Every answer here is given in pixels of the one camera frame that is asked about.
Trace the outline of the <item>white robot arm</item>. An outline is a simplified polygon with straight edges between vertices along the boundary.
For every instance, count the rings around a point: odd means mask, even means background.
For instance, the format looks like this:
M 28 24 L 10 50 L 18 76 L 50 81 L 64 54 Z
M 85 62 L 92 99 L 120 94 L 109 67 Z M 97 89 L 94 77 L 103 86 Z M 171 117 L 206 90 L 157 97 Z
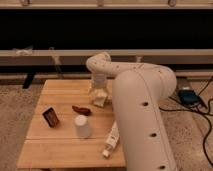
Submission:
M 112 106 L 127 171 L 178 171 L 158 105 L 175 91 L 175 73 L 162 65 L 113 62 L 106 52 L 88 58 L 86 67 L 93 89 L 113 78 Z

